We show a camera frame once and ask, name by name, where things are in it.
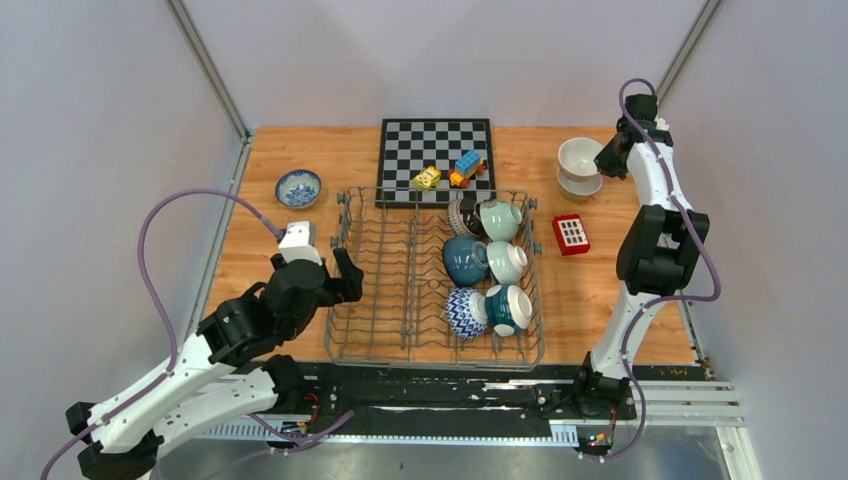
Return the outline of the beige floral bowl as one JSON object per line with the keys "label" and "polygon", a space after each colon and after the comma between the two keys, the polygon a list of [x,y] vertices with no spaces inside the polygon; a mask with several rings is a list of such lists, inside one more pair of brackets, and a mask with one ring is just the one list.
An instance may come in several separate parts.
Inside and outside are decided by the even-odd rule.
{"label": "beige floral bowl", "polygon": [[603,179],[600,175],[594,175],[588,180],[578,181],[569,178],[563,170],[557,171],[557,180],[560,194],[564,198],[578,203],[588,201],[601,190],[603,185]]}

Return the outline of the blue floral white bowl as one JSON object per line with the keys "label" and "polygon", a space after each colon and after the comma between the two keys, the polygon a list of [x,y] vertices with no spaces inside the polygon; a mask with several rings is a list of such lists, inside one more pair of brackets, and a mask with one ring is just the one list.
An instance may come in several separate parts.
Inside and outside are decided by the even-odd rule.
{"label": "blue floral white bowl", "polygon": [[318,199],[322,190],[321,178],[311,170],[296,169],[279,178],[274,189],[279,203],[291,209],[306,209]]}

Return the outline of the blue zigzag bowl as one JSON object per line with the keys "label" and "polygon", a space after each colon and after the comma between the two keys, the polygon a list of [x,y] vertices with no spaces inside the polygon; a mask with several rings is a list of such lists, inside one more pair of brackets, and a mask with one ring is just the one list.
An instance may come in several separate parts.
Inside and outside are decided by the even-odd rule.
{"label": "blue zigzag bowl", "polygon": [[461,340],[481,336],[489,326],[485,296],[471,287],[452,289],[447,296],[445,315],[454,335]]}

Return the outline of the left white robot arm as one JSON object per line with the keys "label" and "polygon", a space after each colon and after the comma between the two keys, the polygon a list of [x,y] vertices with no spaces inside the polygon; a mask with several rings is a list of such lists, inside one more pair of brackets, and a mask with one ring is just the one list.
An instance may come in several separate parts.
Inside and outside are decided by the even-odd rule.
{"label": "left white robot arm", "polygon": [[333,255],[336,278],[321,259],[273,255],[269,280],[222,302],[199,323],[176,360],[165,360],[110,400],[72,405],[66,420],[85,443],[77,456],[82,476],[140,479],[179,445],[234,418],[275,407],[298,411],[309,394],[289,355],[272,355],[229,385],[207,387],[295,339],[318,309],[362,298],[364,271],[346,249],[336,248]]}

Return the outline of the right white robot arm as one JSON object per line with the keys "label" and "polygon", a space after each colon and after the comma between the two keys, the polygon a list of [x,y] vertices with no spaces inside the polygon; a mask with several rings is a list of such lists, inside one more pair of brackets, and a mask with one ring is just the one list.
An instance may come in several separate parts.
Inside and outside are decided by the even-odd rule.
{"label": "right white robot arm", "polygon": [[584,417],[622,405],[632,383],[631,362],[663,304],[690,282],[710,220],[692,209],[673,165],[673,140],[658,116],[657,98],[632,94],[613,139],[596,156],[600,173],[631,176],[640,209],[616,259],[620,290],[601,340],[590,350],[571,390]]}

